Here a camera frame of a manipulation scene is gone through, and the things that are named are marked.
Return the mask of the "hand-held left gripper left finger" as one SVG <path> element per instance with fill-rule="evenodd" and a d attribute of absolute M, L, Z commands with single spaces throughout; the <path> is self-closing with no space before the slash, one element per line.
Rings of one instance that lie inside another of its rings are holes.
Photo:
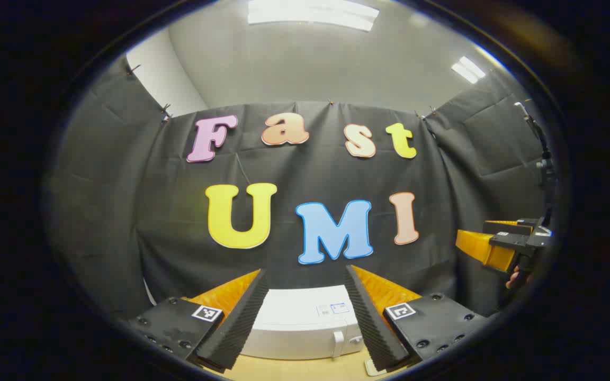
<path fill-rule="evenodd" d="M 169 297 L 128 320 L 151 345 L 196 366 L 232 369 L 268 294 L 258 269 L 196 297 Z"/>

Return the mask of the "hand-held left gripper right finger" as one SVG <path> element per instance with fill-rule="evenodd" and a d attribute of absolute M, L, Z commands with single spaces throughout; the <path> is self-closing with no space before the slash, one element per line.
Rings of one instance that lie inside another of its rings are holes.
<path fill-rule="evenodd" d="M 440 356 L 489 321 L 443 293 L 421 296 L 358 266 L 346 266 L 344 286 L 378 371 Z"/>

